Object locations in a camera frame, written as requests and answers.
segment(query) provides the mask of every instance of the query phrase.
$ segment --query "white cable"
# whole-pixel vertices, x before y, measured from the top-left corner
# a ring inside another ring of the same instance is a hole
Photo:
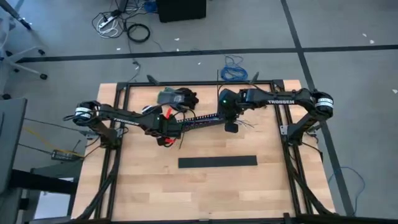
[[[117,26],[119,25],[119,21],[116,18],[113,20],[111,28],[106,29],[106,30],[101,30],[101,28],[100,28],[100,23],[102,21],[103,21],[103,18],[100,17],[100,19],[97,22],[97,26],[96,26],[97,33],[98,33],[98,35],[100,37],[102,37],[102,38],[110,38],[110,37],[116,36],[119,33],[119,30],[117,29]],[[114,34],[105,35],[105,34],[108,34],[108,33],[112,32],[112,31],[114,31],[114,30],[116,31]]]

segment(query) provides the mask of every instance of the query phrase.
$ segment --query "desk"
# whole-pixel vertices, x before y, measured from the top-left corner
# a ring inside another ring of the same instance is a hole
[[[76,184],[12,169],[25,117],[27,100],[0,100],[0,217],[15,223],[22,189],[73,194]]]
[[[285,80],[284,84],[287,91],[301,88],[298,80]],[[215,85],[187,87],[198,93],[197,116],[216,111]],[[270,90],[270,85],[259,87]],[[228,85],[228,88],[238,91],[250,86]],[[128,110],[141,111],[146,105],[154,105],[158,92],[163,89],[164,86],[132,87]],[[102,84],[98,101],[113,105],[115,92],[116,84]],[[293,122],[306,114],[299,106],[290,106],[290,111]],[[241,119],[255,124],[254,128],[240,126],[236,134],[226,133],[223,125],[189,131],[185,133],[181,149],[178,149],[179,141],[171,148],[159,147],[141,128],[129,126],[129,132],[123,137],[112,220],[271,218],[283,217],[285,212],[294,214],[274,107],[246,111]],[[316,146],[310,136],[304,136],[303,141]],[[96,146],[92,145],[86,153]],[[307,146],[299,149],[308,186],[324,206],[333,211],[319,153]],[[104,153],[97,150],[83,163],[73,218],[82,213],[98,190]],[[247,155],[256,155],[258,166],[178,168],[181,157]],[[105,194],[104,205],[108,197],[109,193]]]

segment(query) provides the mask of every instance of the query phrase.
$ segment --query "black rectangular object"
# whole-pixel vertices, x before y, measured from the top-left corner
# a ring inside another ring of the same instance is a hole
[[[156,5],[161,22],[206,17],[206,0],[156,0]]]
[[[257,156],[179,158],[178,168],[256,166]]]

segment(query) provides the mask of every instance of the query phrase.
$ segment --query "chair leg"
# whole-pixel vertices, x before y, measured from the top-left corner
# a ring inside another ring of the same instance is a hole
[[[31,52],[31,51],[38,51],[39,54],[43,55],[43,52],[44,52],[44,51],[43,51],[42,49],[43,49],[42,46],[31,47],[31,48],[29,48],[29,49],[27,49],[27,50],[23,50],[23,51],[21,51],[21,52],[19,52],[19,53],[16,53],[16,54],[11,55],[10,57],[8,57],[8,59],[9,59],[10,61],[12,61],[12,62],[17,62],[17,61],[19,61],[21,58],[25,57],[26,54],[28,54],[28,53]]]
[[[40,73],[40,72],[38,72],[36,70],[33,70],[31,68],[27,68],[25,66],[19,65],[19,64],[14,63],[14,62],[9,62],[9,63],[10,63],[11,66],[13,66],[14,68],[17,68],[19,70],[24,70],[24,71],[27,71],[27,72],[30,72],[30,73],[33,73],[33,74],[36,74],[36,75],[40,75],[40,78],[43,79],[43,80],[46,80],[47,77],[48,77],[46,74]]]

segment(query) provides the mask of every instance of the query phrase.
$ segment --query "metal bracket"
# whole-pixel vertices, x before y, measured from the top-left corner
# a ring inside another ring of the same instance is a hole
[[[279,87],[280,89],[285,88],[284,80],[273,80],[272,82],[274,83],[275,86]]]
[[[118,128],[116,132],[118,133],[118,138],[120,138],[124,133],[124,128]]]
[[[279,126],[279,130],[281,135],[287,135],[287,125]]]
[[[93,140],[98,137],[98,134],[96,134],[94,131],[79,131],[79,133],[84,135],[87,140]]]

